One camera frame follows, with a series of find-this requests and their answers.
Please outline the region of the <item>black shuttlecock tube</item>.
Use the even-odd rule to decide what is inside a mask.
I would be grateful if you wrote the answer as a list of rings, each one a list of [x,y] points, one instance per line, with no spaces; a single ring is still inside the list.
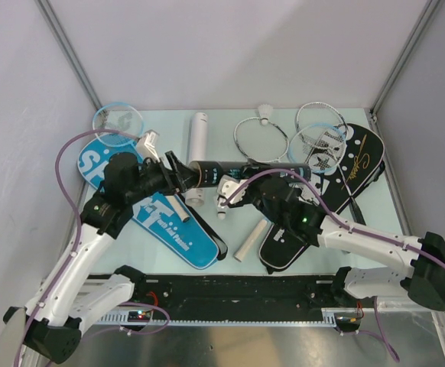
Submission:
[[[294,163],[261,163],[256,161],[192,161],[189,168],[200,175],[198,187],[217,187],[224,175],[236,180],[247,180],[262,171],[270,169],[285,169],[294,172],[297,176],[309,180],[311,169],[306,164]]]

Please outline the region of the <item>white shuttlecock tube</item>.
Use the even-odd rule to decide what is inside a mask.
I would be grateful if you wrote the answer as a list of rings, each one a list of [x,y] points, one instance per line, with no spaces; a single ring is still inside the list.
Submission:
[[[204,112],[196,112],[190,120],[189,148],[187,162],[204,161],[206,158],[206,145],[208,135],[208,115]],[[200,207],[205,203],[203,189],[189,190],[185,194],[186,204],[191,207]]]

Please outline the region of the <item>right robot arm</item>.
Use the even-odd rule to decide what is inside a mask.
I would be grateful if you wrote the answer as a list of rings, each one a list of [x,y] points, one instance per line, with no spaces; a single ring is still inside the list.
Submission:
[[[343,250],[380,264],[367,270],[364,280],[356,270],[339,270],[342,280],[330,289],[336,304],[347,307],[356,299],[384,297],[391,291],[427,309],[445,311],[442,236],[394,235],[345,219],[325,204],[309,179],[305,165],[258,169],[241,184],[241,201],[305,246]]]

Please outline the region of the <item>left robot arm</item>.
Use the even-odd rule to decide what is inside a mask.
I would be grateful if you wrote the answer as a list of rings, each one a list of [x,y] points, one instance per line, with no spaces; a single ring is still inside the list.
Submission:
[[[76,212],[77,228],[70,244],[39,291],[26,304],[21,346],[50,362],[67,361],[83,334],[113,308],[128,302],[141,304],[147,297],[143,273],[120,268],[101,289],[77,303],[76,296],[93,265],[119,237],[134,216],[134,206],[156,193],[184,193],[197,186],[200,174],[167,152],[169,164],[152,158],[140,162],[135,154],[113,155],[103,168],[99,188],[83,210]]]

